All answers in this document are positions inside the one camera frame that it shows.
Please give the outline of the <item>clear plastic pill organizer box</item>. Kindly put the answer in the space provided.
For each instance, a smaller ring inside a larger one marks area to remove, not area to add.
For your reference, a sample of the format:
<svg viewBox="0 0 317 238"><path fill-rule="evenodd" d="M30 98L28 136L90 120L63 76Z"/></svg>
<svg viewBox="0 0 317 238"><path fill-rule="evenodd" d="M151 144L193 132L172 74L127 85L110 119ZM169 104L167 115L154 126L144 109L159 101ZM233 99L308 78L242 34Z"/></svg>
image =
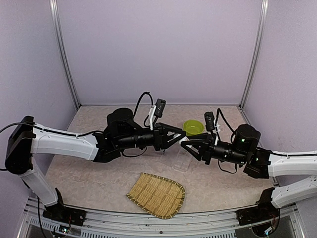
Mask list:
<svg viewBox="0 0 317 238"><path fill-rule="evenodd" d="M183 148L171 147L162 152L159 162L177 171L186 172L190 166L192 155Z"/></svg>

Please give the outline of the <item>white capped pill bottle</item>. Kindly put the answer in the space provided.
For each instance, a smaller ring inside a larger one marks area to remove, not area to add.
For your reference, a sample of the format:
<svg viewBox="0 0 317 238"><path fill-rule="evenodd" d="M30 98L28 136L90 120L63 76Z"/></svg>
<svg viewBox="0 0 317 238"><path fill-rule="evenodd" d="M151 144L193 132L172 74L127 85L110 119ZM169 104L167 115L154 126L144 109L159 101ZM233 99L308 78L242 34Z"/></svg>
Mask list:
<svg viewBox="0 0 317 238"><path fill-rule="evenodd" d="M173 140L173 139L177 139L177 141L179 141L180 143L182 141L188 141L189 140L188 137L185 134L183 135L183 134L180 134L180 133L175 133L175 134L171 135L170 141Z"/></svg>

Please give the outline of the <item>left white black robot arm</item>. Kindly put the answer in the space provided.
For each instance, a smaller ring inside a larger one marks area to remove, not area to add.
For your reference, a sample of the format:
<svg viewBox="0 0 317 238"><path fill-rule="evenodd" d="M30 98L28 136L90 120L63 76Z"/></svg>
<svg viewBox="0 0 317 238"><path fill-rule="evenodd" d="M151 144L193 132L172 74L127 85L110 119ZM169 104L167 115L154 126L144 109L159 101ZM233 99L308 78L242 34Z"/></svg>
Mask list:
<svg viewBox="0 0 317 238"><path fill-rule="evenodd" d="M126 149L144 150L152 146L165 150L183 139L185 131L164 123L150 122L141 127L134 121L129 108L119 108L106 118L104 131L84 134L54 130L37 124L32 116L15 123L16 129L7 144L5 169L18 175L44 204L43 216L55 221L79 223L86 212L64 205L61 193L45 180L32 160L34 154L53 154L78 157L95 163L108 163L122 156Z"/></svg>

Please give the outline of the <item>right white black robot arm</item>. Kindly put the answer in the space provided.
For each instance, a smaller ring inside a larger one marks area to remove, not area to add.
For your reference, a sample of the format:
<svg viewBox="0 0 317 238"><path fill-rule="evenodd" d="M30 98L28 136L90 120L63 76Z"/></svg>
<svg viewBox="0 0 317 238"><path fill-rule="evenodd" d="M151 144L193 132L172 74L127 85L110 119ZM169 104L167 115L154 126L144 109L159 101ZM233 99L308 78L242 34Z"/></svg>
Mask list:
<svg viewBox="0 0 317 238"><path fill-rule="evenodd" d="M233 132L231 143L223 142L207 126L207 133L190 136L180 143L198 161L207 165L211 159L243 167L243 172L254 179L269 179L286 175L306 175L298 182L265 189L255 207L237 212L240 220L264 220L276 216L282 207L317 195L317 153L282 153L258 147L260 132L242 124Z"/></svg>

